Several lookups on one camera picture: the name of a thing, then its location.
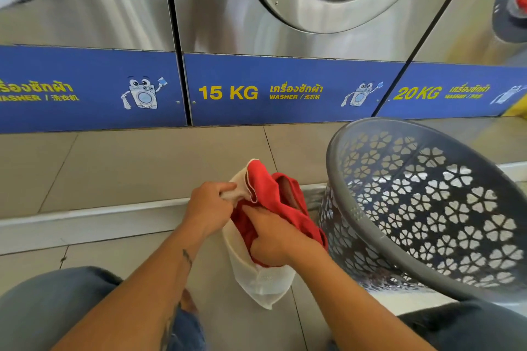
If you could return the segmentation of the person's left hand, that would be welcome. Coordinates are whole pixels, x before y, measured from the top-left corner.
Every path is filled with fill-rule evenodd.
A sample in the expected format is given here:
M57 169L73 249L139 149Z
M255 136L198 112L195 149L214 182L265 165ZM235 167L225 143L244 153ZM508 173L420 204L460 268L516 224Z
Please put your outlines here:
M230 219L233 211L220 211L210 208L209 182L201 184L192 191L182 222L185 231L196 240L204 240L221 229Z

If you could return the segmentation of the person's right hand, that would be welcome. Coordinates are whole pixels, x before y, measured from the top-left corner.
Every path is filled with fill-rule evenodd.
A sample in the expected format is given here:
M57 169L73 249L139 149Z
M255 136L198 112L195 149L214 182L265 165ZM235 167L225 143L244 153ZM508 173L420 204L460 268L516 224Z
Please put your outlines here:
M262 265L280 267L288 265L297 268L313 255L325 249L292 224L269 211L267 228L257 235L249 249L253 259Z

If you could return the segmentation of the red garment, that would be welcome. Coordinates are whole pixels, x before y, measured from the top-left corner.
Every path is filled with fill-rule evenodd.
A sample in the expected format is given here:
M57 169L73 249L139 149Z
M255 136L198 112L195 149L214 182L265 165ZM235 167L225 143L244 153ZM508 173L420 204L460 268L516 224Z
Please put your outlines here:
M270 174L260 160L253 159L231 179L231 182L236 183L237 187L223 194L223 198L236 202L230 219L241 235L241 248L248 253L250 262L264 268L269 267L251 255L250 248L258 235L242 210L243 205L269 210L328 250L328 239L323 230L310 218L304 194L295 179L280 172Z

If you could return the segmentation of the white mesh laundry bag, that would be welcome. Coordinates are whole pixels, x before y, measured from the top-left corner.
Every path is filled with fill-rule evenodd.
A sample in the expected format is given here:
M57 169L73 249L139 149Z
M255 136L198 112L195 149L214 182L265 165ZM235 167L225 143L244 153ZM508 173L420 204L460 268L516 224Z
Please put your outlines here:
M260 197L250 179L250 174L256 173L255 168L251 168L254 162L260 164L258 159L250 160L246 167L230 180L237 184L237 188L222 194L221 197L224 200L233 202L234 206L237 206L241 201L258 203ZM222 235L237 283L259 306L271 310L273 305L289 291L296 272L287 265L263 267L254 263L245 241L232 219L222 228Z

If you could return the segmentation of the person's right forearm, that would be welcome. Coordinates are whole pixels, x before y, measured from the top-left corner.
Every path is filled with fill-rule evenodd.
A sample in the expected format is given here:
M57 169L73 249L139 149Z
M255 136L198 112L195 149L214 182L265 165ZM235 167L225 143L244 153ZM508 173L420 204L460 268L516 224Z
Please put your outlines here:
M286 255L311 291L340 351L436 351L359 286L317 242L289 244Z

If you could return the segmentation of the person's left forearm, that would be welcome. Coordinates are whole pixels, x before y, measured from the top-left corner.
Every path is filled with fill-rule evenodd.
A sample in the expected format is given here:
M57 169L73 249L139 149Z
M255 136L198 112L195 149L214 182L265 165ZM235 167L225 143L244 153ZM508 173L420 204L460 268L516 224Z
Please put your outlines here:
M182 223L51 351L206 351L197 317L179 305L198 250L220 228Z

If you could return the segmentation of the blue washer label panel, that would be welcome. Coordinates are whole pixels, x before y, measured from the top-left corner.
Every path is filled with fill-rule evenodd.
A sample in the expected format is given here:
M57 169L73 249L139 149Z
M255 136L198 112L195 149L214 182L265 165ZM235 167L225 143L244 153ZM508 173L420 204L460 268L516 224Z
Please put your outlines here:
M527 95L527 67L413 62L377 117L497 117Z
M0 134L186 125L175 52L0 46Z
M183 55L192 123L241 126L371 117L403 62Z

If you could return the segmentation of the grey perforated laundry basket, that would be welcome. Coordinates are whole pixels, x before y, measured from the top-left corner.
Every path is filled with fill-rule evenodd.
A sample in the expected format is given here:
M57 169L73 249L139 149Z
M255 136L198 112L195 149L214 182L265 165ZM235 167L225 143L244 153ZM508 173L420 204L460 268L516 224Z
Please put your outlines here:
M368 118L333 135L326 169L316 223L367 290L527 302L527 194L480 153L418 123Z

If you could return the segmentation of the stainless steel washing machine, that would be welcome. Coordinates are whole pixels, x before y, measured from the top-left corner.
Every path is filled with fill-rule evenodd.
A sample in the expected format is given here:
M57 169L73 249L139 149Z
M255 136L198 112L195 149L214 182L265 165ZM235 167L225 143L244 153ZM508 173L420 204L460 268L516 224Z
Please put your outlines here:
M185 53L403 62L373 117L447 1L399 0L357 28L321 35L286 25L260 0L175 0L184 74ZM192 122L187 77L186 89Z
M527 43L504 42L494 33L494 2L451 0L411 63L527 67ZM499 116L527 119L527 95Z
M0 10L0 46L178 53L169 0L31 0Z

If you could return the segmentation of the person's left leg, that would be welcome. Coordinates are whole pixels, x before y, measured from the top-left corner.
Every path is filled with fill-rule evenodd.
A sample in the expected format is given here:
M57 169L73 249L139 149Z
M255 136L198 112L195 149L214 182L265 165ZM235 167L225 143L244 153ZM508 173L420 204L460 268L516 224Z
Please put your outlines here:
M19 283L0 296L0 351L51 351L123 281L102 267L82 266L50 271ZM183 309L184 298L191 301L185 292L162 351L208 351L197 313ZM106 349L97 347L94 340L99 339L93 336L81 345L91 348L89 351L132 351L132 345L126 343L131 334ZM80 351L81 345L72 345L76 348L72 351Z

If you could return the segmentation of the person's leg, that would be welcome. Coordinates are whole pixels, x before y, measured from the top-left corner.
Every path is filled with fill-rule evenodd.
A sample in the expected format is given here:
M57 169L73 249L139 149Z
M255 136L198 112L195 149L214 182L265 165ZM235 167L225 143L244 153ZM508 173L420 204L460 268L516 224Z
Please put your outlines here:
M19 283L0 296L0 351L51 351L123 281L102 267L82 266L50 271ZM208 351L197 313L183 309L184 298L191 301L185 292L162 351ZM97 347L94 340L99 339L93 336L81 345L91 348L89 351L132 351L132 345L126 343L131 334L106 349ZM80 351L81 345L72 345L76 348L72 351Z
M436 351L527 351L527 317L483 301L396 316ZM331 351L340 351L335 340Z

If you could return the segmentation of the person's right leg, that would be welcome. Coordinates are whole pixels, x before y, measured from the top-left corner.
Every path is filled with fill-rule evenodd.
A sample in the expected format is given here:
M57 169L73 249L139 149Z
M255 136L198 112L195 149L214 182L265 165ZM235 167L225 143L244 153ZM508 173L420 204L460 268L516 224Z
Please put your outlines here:
M483 301L396 316L436 351L527 351L527 317ZM331 351L340 351L335 340Z

